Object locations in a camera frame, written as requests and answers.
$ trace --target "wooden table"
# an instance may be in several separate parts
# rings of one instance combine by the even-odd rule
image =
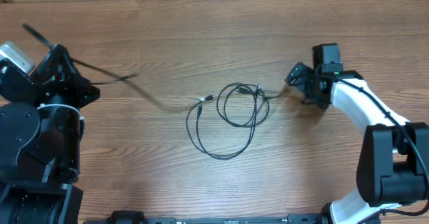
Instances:
[[[347,70],[410,121],[429,122],[429,0],[149,0],[0,5],[0,42],[13,40],[36,62],[48,52],[26,22],[73,57],[132,82],[101,87],[85,107],[80,220],[118,209],[148,217],[259,217],[319,212],[355,186],[362,137],[339,110],[321,114],[290,90],[239,157],[218,161],[195,150],[184,110],[231,82],[279,92],[311,47],[337,42]],[[79,68],[93,81],[110,80]],[[251,101],[237,97],[238,117]],[[191,117],[193,129],[195,115]],[[203,142],[242,146],[248,129],[204,106]],[[414,205],[416,210],[422,205]],[[384,223],[427,223],[425,217]]]

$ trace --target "black bracket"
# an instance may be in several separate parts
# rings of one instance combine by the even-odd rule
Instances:
[[[407,123],[404,128],[425,166],[428,166],[429,127],[425,123]],[[408,144],[395,126],[367,126],[356,181],[359,194],[370,207],[387,203],[410,205],[428,198],[422,167],[413,152],[406,147]],[[394,147],[399,154],[407,155],[405,162],[393,161]]]
[[[290,71],[286,82],[304,93],[303,105],[318,105],[325,110],[331,104],[330,91],[333,79],[363,79],[354,70],[344,71],[337,44],[321,44],[313,47],[313,67],[299,62]]]
[[[238,217],[238,218],[145,218],[139,211],[114,211],[103,221],[85,221],[84,224],[328,224],[328,219],[321,214],[290,214],[287,217]]]

